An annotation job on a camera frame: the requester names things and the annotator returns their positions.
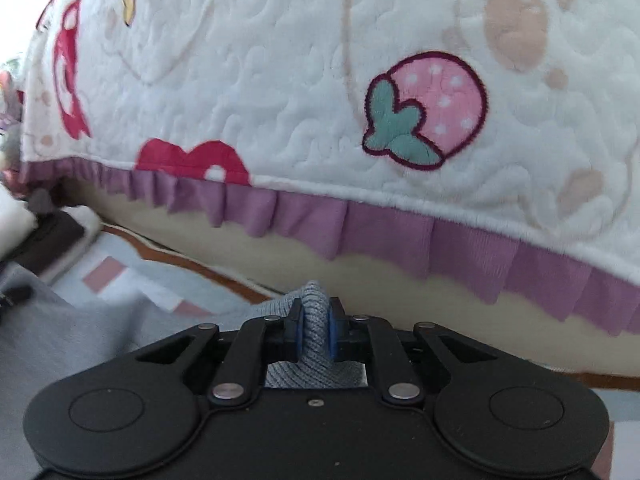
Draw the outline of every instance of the gray knitted sock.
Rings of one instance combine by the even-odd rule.
[[[302,300],[302,356],[297,363],[275,363],[267,369],[270,388],[356,388],[364,385],[364,367],[356,362],[334,363],[329,354],[329,297],[310,282],[297,293],[262,304],[264,315],[286,316],[295,298]]]
[[[356,362],[334,363],[328,349],[329,297],[315,282],[281,298],[211,317],[190,318],[175,316],[150,304],[132,348],[139,348],[168,337],[190,326],[216,323],[222,332],[238,330],[246,320],[276,315],[284,317],[296,298],[302,300],[303,322],[302,356],[298,363],[276,363],[267,370],[266,386],[271,388],[354,388],[364,386],[364,367]]]

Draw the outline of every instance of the floor mat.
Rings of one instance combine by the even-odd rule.
[[[639,480],[639,450],[640,420],[612,422],[609,437],[593,465],[593,472],[602,480]]]
[[[227,314],[273,297],[119,228],[106,228],[51,287],[78,307],[138,288],[159,308],[191,317]]]

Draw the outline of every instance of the strawberry appliqué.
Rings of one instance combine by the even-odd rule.
[[[486,120],[488,99],[467,63],[425,52],[374,78],[365,112],[365,152],[431,171],[473,141]]]

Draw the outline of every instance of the mattress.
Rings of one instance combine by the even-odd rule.
[[[152,238],[268,285],[320,278],[396,323],[434,316],[552,364],[574,345],[581,370],[628,371],[636,352],[596,366],[564,327],[587,320],[598,351],[640,334],[636,8],[51,0],[17,78],[21,177],[204,213],[229,236],[169,222]],[[567,362],[533,348],[528,316],[516,326],[531,304]]]
[[[430,320],[497,348],[558,368],[640,376],[640,336],[612,337],[580,316],[559,322],[521,295],[503,292],[487,305],[442,276],[415,279],[376,258],[344,254],[328,261],[275,234],[249,237],[234,223],[212,228],[201,212],[168,214],[87,182],[66,181],[70,195],[112,222],[209,266],[223,266],[280,291],[319,280],[351,314],[382,316],[398,328]]]

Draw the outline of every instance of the white cloth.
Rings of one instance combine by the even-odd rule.
[[[0,259],[20,245],[37,224],[27,203],[16,200],[0,184]]]
[[[56,0],[25,63],[23,159],[393,206],[640,285],[639,8]]]

